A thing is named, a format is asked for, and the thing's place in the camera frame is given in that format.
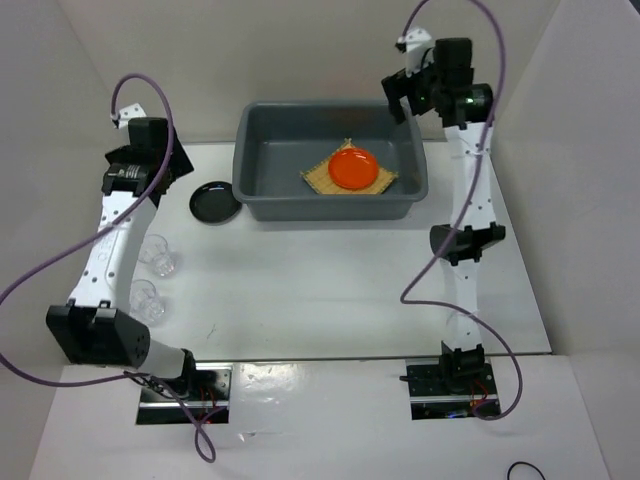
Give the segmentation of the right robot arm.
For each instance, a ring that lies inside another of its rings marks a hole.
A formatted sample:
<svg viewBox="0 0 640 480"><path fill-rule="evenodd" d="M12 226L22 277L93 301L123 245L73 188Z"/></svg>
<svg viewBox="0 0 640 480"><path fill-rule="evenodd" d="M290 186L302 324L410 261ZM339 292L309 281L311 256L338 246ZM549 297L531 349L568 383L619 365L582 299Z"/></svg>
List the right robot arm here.
<svg viewBox="0 0 640 480"><path fill-rule="evenodd" d="M494 211L489 147L494 94L474 80L472 42L435 40L416 27L402 35L397 49L405 66L383 79L389 110L398 123L435 111L441 120L453 174L450 220L429 233L434 256L442 261L450 309L441 342L438 381L450 393L474 384L483 373L485 352L478 324L478 271L486 249L504 240L506 229Z"/></svg>

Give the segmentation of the woven bamboo mat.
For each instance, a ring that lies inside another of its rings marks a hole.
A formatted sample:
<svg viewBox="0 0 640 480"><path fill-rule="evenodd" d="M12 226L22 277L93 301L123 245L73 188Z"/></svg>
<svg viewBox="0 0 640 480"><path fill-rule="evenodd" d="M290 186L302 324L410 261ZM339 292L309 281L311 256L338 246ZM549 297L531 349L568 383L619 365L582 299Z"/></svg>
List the woven bamboo mat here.
<svg viewBox="0 0 640 480"><path fill-rule="evenodd" d="M362 190L347 190L338 187L329 177L328 162L334 153L350 147L361 148L356 146L351 138L346 138L342 145L331 155L311 169L301 173L303 180L315 193L319 195L380 195L383 194L399 178L398 173L384 168L375 157L379 165L379 175L370 187Z"/></svg>

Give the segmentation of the clear plastic cup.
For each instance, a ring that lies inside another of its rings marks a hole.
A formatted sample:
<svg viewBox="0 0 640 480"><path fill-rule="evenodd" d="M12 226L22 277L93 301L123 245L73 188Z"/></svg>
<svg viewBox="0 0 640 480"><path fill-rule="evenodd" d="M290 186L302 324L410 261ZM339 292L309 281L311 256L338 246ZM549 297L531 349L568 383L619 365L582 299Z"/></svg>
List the clear plastic cup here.
<svg viewBox="0 0 640 480"><path fill-rule="evenodd" d="M158 326L165 320L166 306L155 285L145 279L134 280L130 289L130 313L147 326Z"/></svg>
<svg viewBox="0 0 640 480"><path fill-rule="evenodd" d="M158 234L147 234L143 238L138 261L161 278L170 277L176 273L176 257L168 241Z"/></svg>

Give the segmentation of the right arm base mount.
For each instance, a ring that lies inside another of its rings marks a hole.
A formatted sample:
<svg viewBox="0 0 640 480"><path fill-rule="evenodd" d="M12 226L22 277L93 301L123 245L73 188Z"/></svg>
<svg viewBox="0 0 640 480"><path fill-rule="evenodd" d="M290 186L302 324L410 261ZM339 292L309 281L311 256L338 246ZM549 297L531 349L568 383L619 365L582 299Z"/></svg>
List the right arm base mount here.
<svg viewBox="0 0 640 480"><path fill-rule="evenodd" d="M435 358L406 361L406 372L399 377L408 387L413 420L459 419L501 413L493 369L486 363L478 374L446 380Z"/></svg>

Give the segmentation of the grey plastic bin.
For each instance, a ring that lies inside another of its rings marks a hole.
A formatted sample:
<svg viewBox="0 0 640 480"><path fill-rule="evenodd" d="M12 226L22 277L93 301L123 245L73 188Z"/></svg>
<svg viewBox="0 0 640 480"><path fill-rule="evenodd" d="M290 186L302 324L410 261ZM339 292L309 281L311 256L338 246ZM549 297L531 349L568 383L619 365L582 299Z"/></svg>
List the grey plastic bin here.
<svg viewBox="0 0 640 480"><path fill-rule="evenodd" d="M304 180L346 140L395 174L383 193L325 195ZM383 100L249 104L237 130L232 186L258 221L397 220L429 191L416 121L396 123Z"/></svg>

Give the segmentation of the orange plate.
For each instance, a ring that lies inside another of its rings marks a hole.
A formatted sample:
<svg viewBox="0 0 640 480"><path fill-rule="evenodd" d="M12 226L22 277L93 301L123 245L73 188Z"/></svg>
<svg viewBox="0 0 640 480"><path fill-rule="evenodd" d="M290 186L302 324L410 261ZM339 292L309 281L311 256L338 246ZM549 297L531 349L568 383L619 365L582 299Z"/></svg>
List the orange plate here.
<svg viewBox="0 0 640 480"><path fill-rule="evenodd" d="M330 179L338 187L362 190L370 187L379 175L379 165L367 150L350 147L334 153L328 162Z"/></svg>

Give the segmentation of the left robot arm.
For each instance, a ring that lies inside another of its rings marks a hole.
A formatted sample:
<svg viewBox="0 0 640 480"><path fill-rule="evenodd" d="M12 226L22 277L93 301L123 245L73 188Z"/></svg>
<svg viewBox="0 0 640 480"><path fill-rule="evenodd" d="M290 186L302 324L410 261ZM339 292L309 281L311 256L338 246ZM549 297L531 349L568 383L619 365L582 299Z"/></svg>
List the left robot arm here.
<svg viewBox="0 0 640 480"><path fill-rule="evenodd" d="M162 195L193 166L166 119L133 118L127 131L128 144L106 155L99 226L109 231L93 243L66 304L49 308L46 325L71 363L148 373L184 400L199 387L193 354L152 339L132 314L130 290Z"/></svg>

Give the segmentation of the black plate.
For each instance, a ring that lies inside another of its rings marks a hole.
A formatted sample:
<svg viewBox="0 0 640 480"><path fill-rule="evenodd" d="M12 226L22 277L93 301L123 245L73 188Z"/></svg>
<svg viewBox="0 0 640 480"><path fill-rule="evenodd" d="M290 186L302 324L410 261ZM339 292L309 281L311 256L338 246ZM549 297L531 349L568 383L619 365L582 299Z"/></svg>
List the black plate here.
<svg viewBox="0 0 640 480"><path fill-rule="evenodd" d="M242 203L234 196L232 185L226 181L212 181L198 187L189 199L194 218L207 225L220 225L232 220Z"/></svg>

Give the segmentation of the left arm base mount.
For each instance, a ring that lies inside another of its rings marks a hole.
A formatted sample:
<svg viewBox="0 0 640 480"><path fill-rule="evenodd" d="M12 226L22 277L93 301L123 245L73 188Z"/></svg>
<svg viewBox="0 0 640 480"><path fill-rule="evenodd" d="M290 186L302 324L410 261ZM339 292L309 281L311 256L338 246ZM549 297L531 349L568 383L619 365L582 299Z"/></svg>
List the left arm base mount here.
<svg viewBox="0 0 640 480"><path fill-rule="evenodd" d="M182 396L186 408L199 422L227 424L233 364L198 362L198 383ZM154 381L139 381L141 387L135 423L141 426L186 425L189 418L168 391Z"/></svg>

